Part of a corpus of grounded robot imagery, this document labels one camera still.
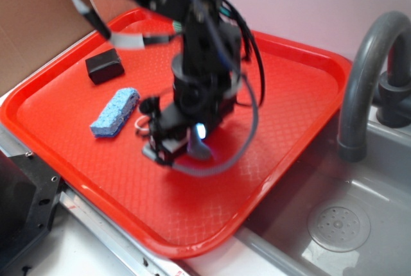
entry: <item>tray rim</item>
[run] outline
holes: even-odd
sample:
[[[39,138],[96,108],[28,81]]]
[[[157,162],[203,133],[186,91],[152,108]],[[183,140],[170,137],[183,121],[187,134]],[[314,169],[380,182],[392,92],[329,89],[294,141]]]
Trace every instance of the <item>tray rim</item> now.
[[[148,12],[141,8],[136,8],[116,17],[113,21],[110,21],[109,26],[116,31],[141,19],[158,19],[170,22],[169,19],[165,19],[160,15]],[[101,206],[104,206],[104,214],[115,221],[131,236],[158,254],[174,259],[193,257],[207,252],[227,240],[243,223],[244,219],[240,217],[240,215],[248,215],[252,212],[253,208],[264,198],[269,190],[275,186],[282,175],[285,174],[286,170],[292,165],[293,160],[302,153],[305,147],[309,145],[318,132],[320,132],[322,127],[340,108],[349,69],[351,68],[351,62],[348,59],[324,49],[275,37],[266,33],[256,31],[253,31],[253,33],[262,51],[264,51],[267,46],[277,46],[278,50],[282,51],[279,51],[280,54],[276,56],[290,60],[291,53],[298,52],[299,60],[292,61],[300,62],[309,57],[311,58],[311,63],[308,64],[307,60],[305,60],[304,65],[312,66],[323,71],[326,71],[323,68],[327,65],[328,68],[337,68],[338,70],[333,71],[334,74],[331,75],[338,83],[338,93],[334,100],[329,103],[319,116],[317,116],[314,123],[305,130],[303,136],[294,143],[293,148],[291,148],[279,161],[278,165],[271,171],[271,174],[260,183],[259,187],[254,190],[249,199],[245,201],[243,205],[245,208],[240,209],[241,213],[238,213],[237,216],[231,218],[212,238],[192,245],[172,245],[126,208],[114,206],[112,203],[114,199],[108,194],[104,192],[97,193],[92,189],[85,189],[83,186],[92,182],[87,177],[81,174],[80,177],[76,177],[76,183],[69,183],[82,196],[86,197],[86,199],[93,205],[99,208],[99,210],[102,211]],[[64,176],[73,175],[73,172],[78,170],[65,161],[61,155],[53,153],[53,151],[43,146],[41,140],[39,140],[35,134],[27,132],[25,127],[21,125],[17,119],[14,121],[13,118],[16,116],[18,109],[26,99],[78,61],[77,58],[79,56],[81,56],[80,58],[84,57],[87,53],[102,45],[104,42],[105,40],[96,32],[86,36],[81,42],[75,44],[68,52],[52,60],[38,73],[34,74],[31,78],[18,86],[18,88],[8,95],[3,105],[0,107],[0,121],[5,127],[7,127],[7,129],[9,129],[9,131],[11,131],[17,138],[24,138],[22,142],[42,158],[47,159],[48,164],[57,170],[63,178]],[[303,149],[296,151],[296,146],[303,147]]]

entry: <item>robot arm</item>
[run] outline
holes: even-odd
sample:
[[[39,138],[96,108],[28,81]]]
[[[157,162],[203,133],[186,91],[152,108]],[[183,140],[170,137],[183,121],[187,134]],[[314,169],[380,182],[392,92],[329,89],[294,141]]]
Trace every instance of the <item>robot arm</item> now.
[[[169,166],[173,166],[181,153],[188,151],[190,154],[190,149],[194,149],[192,156],[204,158],[207,147],[193,139],[198,137],[196,134],[190,134],[195,132],[198,123],[210,134],[234,110],[236,89],[242,77],[240,47],[244,31],[222,20],[223,0],[135,1],[179,21],[183,27],[182,53],[173,59],[171,66],[175,79],[174,102],[163,111],[160,111],[158,98],[148,98],[140,105],[140,111],[150,116],[150,142],[143,153]],[[253,127],[245,144],[248,146],[256,130],[258,113],[252,89],[245,77],[243,80],[254,100]]]

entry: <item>faucet spout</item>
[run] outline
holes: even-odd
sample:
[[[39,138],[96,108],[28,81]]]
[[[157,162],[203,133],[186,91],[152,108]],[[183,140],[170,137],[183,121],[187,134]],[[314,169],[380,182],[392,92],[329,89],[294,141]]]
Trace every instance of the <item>faucet spout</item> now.
[[[388,69],[384,86],[378,88],[378,105],[382,106],[378,119],[390,127],[402,127],[411,119],[397,115],[392,102],[399,102],[411,94],[411,22],[401,12],[389,12],[380,16],[363,39],[354,59],[345,90],[338,128],[338,154],[344,160],[356,162],[367,154],[366,132],[374,91],[385,59]],[[389,114],[395,116],[386,119]]]

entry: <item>gray sink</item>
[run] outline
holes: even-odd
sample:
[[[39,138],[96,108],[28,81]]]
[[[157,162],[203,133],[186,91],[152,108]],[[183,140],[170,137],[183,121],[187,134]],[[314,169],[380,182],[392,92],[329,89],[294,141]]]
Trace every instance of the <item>gray sink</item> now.
[[[411,137],[369,122],[367,157],[350,164],[337,156],[337,126],[334,117],[244,225],[301,274],[411,275]]]

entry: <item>sink drain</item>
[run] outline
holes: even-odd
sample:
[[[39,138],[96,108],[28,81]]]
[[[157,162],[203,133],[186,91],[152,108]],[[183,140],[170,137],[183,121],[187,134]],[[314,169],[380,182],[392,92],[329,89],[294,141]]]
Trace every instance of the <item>sink drain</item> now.
[[[328,201],[311,211],[308,231],[321,247],[333,252],[349,252],[365,243],[370,221],[364,210],[353,202]]]

